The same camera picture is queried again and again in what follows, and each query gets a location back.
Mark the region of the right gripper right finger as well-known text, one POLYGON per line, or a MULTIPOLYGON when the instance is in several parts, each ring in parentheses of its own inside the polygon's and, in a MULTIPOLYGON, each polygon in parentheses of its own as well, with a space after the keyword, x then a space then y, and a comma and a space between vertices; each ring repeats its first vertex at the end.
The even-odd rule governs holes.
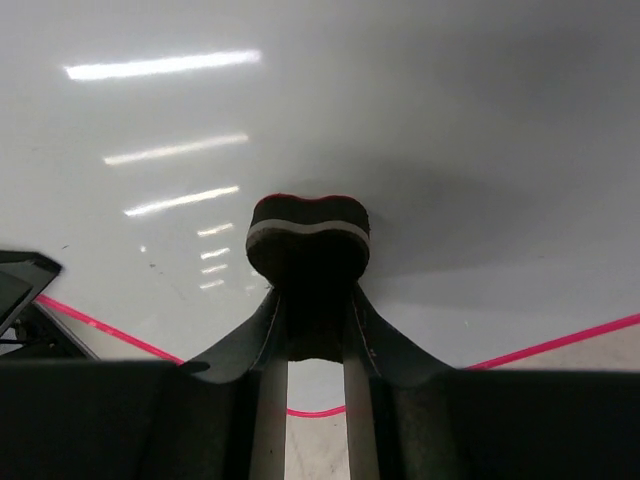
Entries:
POLYGON ((635 479, 635 372, 456 369, 349 304, 355 479, 635 479))

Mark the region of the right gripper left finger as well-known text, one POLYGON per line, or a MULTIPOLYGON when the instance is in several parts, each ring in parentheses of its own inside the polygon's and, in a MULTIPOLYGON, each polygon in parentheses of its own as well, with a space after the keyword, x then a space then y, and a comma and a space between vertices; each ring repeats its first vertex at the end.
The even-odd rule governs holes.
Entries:
POLYGON ((1 365, 5 479, 280 479, 285 304, 256 312, 183 364, 9 360, 1 365))

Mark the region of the black bone-shaped eraser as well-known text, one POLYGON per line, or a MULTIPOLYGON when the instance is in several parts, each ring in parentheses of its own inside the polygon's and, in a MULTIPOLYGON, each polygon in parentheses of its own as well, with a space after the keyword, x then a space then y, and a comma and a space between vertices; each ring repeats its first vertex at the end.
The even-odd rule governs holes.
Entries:
POLYGON ((366 208, 344 195, 269 195, 254 207, 245 250, 284 301, 289 359, 340 363, 347 304, 370 259, 366 208))

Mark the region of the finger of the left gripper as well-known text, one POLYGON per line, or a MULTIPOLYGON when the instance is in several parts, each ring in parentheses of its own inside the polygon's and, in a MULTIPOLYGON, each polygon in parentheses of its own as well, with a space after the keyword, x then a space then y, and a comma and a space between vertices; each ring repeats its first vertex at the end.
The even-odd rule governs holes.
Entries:
POLYGON ((1 329, 7 330, 62 269, 38 252, 2 250, 1 329))

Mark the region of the pink framed whiteboard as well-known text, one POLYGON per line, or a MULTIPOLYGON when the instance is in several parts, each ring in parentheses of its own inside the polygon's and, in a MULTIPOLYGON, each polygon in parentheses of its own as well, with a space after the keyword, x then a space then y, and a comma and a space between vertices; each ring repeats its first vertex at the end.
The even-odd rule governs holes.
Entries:
POLYGON ((273 193, 369 211, 363 288, 469 366, 639 319, 635 1, 5 1, 1 244, 186 359, 273 193))

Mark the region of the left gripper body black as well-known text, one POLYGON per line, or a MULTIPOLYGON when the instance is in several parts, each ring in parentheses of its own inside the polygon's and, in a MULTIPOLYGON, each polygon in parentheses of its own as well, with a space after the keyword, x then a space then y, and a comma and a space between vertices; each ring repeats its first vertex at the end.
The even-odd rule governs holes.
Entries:
POLYGON ((2 360, 96 360, 72 331, 38 305, 28 306, 1 335, 2 360))

